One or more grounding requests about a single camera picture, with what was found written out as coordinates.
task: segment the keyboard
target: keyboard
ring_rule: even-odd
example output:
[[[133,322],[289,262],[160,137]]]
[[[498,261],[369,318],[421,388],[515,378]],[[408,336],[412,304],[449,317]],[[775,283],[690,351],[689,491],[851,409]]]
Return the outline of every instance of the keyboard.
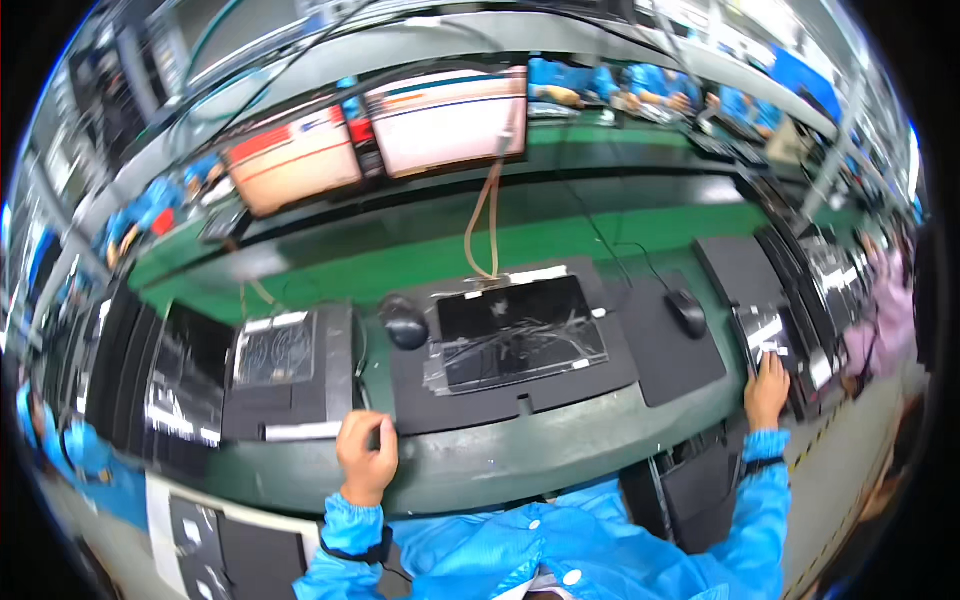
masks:
[[[763,139],[763,136],[757,133],[749,123],[736,117],[731,117],[726,113],[720,112],[715,114],[710,117],[710,121],[715,121],[717,125],[727,130],[730,135],[744,141],[760,144],[761,146],[767,143],[767,140]]]
[[[686,139],[690,140],[694,149],[700,154],[706,155],[713,160],[736,162],[740,158],[739,154],[736,153],[736,150],[734,150],[730,144],[710,137],[709,135],[689,132],[686,135]]]
[[[740,155],[740,158],[746,162],[751,167],[769,167],[770,162],[767,160],[767,153],[758,150],[746,142],[727,142],[737,154]]]

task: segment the worker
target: worker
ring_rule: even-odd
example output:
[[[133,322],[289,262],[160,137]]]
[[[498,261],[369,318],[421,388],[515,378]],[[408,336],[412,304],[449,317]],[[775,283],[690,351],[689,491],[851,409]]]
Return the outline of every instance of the worker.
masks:
[[[569,66],[555,60],[530,59],[527,65],[527,98],[530,102],[551,102],[565,107],[582,108],[583,96],[595,94],[609,102],[619,89],[610,69]]]
[[[53,465],[98,511],[147,532],[147,480],[143,470],[117,458],[87,422],[74,420],[62,434],[54,412],[27,380],[16,394],[16,413],[30,448]]]
[[[688,556],[631,524],[617,480],[503,512],[391,523],[400,562],[413,576],[413,598],[777,598],[790,508],[782,454],[789,433],[778,417],[790,377],[775,353],[764,354],[744,403],[751,433],[745,478],[737,490],[729,537]],[[380,449],[368,450],[379,430]],[[390,417],[350,413],[337,438],[346,480],[326,500],[322,544],[294,583],[299,600],[381,598],[384,490],[397,467]]]
[[[769,102],[758,100],[728,85],[720,86],[720,110],[754,126],[763,139],[770,139],[783,116],[783,111]]]
[[[635,64],[627,69],[635,102],[663,105],[680,112],[700,106],[700,92],[685,73],[655,64]],[[708,94],[710,103],[716,97]]]
[[[144,230],[156,228],[160,215],[169,211],[166,221],[173,223],[173,212],[187,198],[184,189],[193,199],[204,185],[214,182],[224,173],[223,164],[217,155],[201,158],[183,172],[183,187],[176,185],[171,176],[162,175],[150,183],[146,191],[122,210],[110,215],[107,221],[106,259],[114,269],[120,256],[130,249],[133,241]]]

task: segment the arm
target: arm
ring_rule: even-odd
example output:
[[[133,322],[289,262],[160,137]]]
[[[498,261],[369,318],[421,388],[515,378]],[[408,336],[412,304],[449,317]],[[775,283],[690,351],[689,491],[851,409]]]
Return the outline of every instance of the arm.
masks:
[[[752,433],[744,443],[743,462],[782,456],[789,439],[786,431]],[[722,567],[744,586],[764,592],[765,597],[779,596],[789,511],[786,465],[767,467],[750,475],[736,491],[730,535],[698,558]]]
[[[620,86],[613,81],[613,75],[606,66],[598,66],[593,69],[593,91],[600,96],[604,102],[609,102],[611,95],[620,89]]]
[[[325,527],[321,537],[326,547],[347,554],[363,554],[380,543],[383,509],[353,506],[341,494],[326,500]],[[383,598],[376,584],[383,574],[379,564],[354,563],[330,556],[322,548],[306,574],[294,582],[298,600]]]
[[[369,450],[368,439],[377,428],[380,449]],[[362,556],[381,542],[380,502],[396,474],[396,432],[390,417],[373,411],[347,415],[337,436],[337,460],[346,482],[326,500],[321,539],[330,550]],[[338,558],[321,546],[306,574],[294,582],[294,593],[298,600],[382,600],[376,591],[382,574],[380,564]]]
[[[790,439],[779,431],[778,418],[786,403],[790,375],[776,354],[765,353],[759,378],[752,378],[744,392],[744,407],[751,433],[743,449],[743,462],[777,458]],[[730,535],[695,557],[705,578],[722,582],[731,576],[756,597],[776,598],[783,587],[783,545],[786,516],[790,511],[787,467],[780,463],[749,475],[736,492]]]

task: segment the black mouse pad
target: black mouse pad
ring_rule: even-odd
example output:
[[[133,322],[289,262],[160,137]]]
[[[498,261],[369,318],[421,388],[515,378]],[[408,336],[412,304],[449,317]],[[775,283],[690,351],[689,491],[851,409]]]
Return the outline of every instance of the black mouse pad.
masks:
[[[661,275],[671,289],[688,289],[679,272]],[[663,301],[663,285],[653,277],[635,277],[633,282],[633,290],[621,279],[606,285],[619,307],[647,406],[662,406],[727,374],[709,329],[703,338],[691,340]]]

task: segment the monitor screen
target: monitor screen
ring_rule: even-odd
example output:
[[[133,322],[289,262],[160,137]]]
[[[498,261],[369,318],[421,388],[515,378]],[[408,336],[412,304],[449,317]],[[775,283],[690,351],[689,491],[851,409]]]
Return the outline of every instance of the monitor screen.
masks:
[[[453,394],[606,362],[576,276],[437,300],[446,383]]]
[[[157,341],[144,417],[187,441],[220,443],[233,328],[174,302]]]
[[[525,147],[526,66],[499,73],[447,71],[383,85],[366,95],[387,172],[404,177],[448,164],[494,158],[513,120],[507,156]]]
[[[225,152],[240,198],[257,217],[361,179],[340,107],[323,108]]]

